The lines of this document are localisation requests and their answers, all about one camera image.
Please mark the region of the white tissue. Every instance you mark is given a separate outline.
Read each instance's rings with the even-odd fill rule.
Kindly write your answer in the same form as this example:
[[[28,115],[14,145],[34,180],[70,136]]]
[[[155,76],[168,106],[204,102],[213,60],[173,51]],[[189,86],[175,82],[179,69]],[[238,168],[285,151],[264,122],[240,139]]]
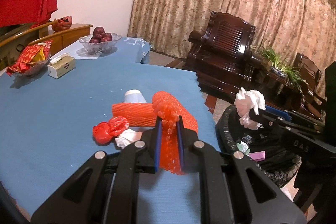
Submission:
[[[115,143],[117,147],[124,149],[126,146],[130,145],[141,139],[142,132],[134,131],[131,128],[123,131],[118,137],[115,138]]]
[[[258,130],[261,126],[260,123],[253,121],[249,116],[249,111],[253,110],[256,115],[259,114],[259,110],[266,110],[266,104],[264,95],[257,90],[245,90],[240,88],[236,93],[234,106],[240,117],[240,124],[250,130]]]

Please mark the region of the pink face mask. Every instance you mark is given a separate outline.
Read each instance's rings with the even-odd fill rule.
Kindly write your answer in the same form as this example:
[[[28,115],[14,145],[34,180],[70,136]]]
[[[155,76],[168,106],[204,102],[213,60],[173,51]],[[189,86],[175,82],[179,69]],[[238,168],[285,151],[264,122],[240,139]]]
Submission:
[[[265,151],[250,152],[250,153],[248,154],[248,156],[249,156],[252,160],[254,160],[254,161],[256,161],[256,162],[259,162],[259,161],[263,161],[263,160],[265,160],[265,158],[266,158],[266,152],[265,152]]]

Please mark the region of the red plastic bag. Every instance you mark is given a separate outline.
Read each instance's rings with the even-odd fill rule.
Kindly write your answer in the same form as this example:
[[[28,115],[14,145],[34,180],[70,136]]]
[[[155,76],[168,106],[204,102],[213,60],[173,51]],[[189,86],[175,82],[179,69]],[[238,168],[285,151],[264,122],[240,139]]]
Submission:
[[[92,136],[96,143],[107,144],[113,138],[119,136],[129,128],[129,122],[125,117],[117,116],[108,122],[101,122],[92,128]]]

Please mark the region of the blue white paper cup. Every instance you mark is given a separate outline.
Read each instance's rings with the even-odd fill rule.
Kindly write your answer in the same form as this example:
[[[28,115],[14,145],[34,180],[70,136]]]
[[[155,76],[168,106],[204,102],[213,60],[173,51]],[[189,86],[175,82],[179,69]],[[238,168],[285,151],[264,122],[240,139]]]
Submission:
[[[124,103],[147,103],[142,93],[137,89],[128,90],[124,94]]]

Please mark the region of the orange foam fruit net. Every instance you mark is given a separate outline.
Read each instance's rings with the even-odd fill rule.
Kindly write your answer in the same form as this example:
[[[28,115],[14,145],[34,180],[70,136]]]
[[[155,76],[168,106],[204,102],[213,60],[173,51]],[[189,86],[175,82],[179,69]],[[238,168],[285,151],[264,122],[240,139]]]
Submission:
[[[168,92],[160,91],[152,97],[154,114],[162,120],[162,139],[159,167],[171,173],[183,174],[179,161],[177,122],[182,117],[184,128],[198,132],[198,122],[182,104]]]

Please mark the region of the green rubber glove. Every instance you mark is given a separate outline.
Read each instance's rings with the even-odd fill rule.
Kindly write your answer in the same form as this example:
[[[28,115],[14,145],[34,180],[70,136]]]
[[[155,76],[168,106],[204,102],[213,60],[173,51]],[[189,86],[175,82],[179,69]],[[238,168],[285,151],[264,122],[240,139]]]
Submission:
[[[250,153],[250,148],[249,148],[249,146],[248,146],[248,144],[247,143],[245,143],[245,142],[243,142],[243,141],[241,141],[241,142],[237,142],[236,143],[236,147],[238,148],[238,150],[240,151],[240,152],[242,152],[242,153],[244,153],[245,155],[249,155],[249,153]]]

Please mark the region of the dark wooden side table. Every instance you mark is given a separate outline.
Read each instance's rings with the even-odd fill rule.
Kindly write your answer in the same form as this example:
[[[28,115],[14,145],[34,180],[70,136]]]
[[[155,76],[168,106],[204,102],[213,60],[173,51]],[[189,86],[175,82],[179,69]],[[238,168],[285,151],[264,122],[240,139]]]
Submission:
[[[252,84],[270,106],[288,111],[299,111],[303,107],[303,94],[298,87],[289,81],[284,72],[268,64],[255,68]]]

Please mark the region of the green potted plant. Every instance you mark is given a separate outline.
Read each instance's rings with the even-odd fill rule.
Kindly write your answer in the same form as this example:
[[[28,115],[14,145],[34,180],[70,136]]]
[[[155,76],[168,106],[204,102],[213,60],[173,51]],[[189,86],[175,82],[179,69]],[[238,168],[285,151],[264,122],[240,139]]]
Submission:
[[[288,79],[289,83],[301,90],[301,84],[304,82],[298,69],[288,65],[287,61],[283,60],[280,53],[277,53],[272,47],[259,49],[259,54],[270,62],[272,68],[279,71]]]

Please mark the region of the blue tablecloth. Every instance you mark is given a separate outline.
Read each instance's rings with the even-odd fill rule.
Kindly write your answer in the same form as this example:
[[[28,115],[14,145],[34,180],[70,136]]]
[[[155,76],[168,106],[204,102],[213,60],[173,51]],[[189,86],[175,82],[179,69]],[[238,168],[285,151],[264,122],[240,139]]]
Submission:
[[[76,60],[59,79],[41,71],[31,79],[1,76],[1,183],[17,204],[35,210],[96,151],[93,126],[112,116],[128,90],[147,102],[159,91],[175,96],[198,122],[199,138],[218,146],[194,72],[136,62],[137,47],[95,60]]]

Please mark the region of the glass snack dish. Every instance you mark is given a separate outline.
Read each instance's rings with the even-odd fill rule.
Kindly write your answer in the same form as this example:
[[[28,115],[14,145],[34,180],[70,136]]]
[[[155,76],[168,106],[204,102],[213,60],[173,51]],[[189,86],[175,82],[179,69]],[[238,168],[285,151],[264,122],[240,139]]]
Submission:
[[[32,66],[29,70],[24,73],[13,73],[12,75],[16,78],[18,77],[33,77],[37,75],[42,69],[47,67],[49,63],[50,56],[48,56],[45,60],[37,62],[34,66]]]

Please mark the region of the glass fruit bowl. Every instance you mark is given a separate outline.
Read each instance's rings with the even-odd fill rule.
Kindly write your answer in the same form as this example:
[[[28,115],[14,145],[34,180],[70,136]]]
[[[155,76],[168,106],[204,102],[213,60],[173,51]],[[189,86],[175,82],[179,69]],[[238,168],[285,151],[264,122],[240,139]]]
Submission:
[[[93,35],[83,36],[79,38],[80,44],[84,47],[89,55],[100,55],[111,53],[116,50],[116,43],[122,36],[115,33],[111,34],[111,40],[100,40],[98,43],[92,42]]]

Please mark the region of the red snack packets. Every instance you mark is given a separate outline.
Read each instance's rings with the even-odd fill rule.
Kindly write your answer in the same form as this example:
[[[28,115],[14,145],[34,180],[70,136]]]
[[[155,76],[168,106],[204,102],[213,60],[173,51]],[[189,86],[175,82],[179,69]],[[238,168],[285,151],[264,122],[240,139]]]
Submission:
[[[14,73],[22,75],[38,65],[45,64],[50,58],[51,44],[52,40],[47,40],[26,46],[17,61],[12,66],[7,67],[6,73],[9,76]]]

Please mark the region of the red apples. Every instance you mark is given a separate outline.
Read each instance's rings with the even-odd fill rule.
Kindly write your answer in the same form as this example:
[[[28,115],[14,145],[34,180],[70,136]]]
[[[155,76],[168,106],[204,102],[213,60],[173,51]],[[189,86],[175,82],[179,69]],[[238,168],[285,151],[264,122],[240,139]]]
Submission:
[[[102,42],[108,42],[112,41],[112,34],[111,33],[106,33],[103,27],[96,27],[93,30],[93,36],[90,39],[90,43],[102,43]]]

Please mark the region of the wooden tv cabinet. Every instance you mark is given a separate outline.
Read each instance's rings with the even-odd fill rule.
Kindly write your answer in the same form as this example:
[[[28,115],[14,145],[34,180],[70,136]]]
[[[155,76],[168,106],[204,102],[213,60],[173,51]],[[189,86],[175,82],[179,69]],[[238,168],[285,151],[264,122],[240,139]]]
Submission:
[[[1,36],[1,69],[12,66],[26,46],[52,40],[50,56],[76,42],[80,37],[91,32],[92,24],[75,23],[65,31],[54,32],[51,28],[54,23],[49,21],[40,26],[30,23],[23,24],[15,30]]]

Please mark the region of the red decorative pumpkin ornament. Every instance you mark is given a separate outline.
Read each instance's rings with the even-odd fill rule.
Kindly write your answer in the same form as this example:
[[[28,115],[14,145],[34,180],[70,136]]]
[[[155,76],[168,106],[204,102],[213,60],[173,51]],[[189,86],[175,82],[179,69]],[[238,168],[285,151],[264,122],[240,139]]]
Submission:
[[[72,26],[72,16],[65,16],[59,19],[55,19],[51,28],[54,32],[65,31]]]

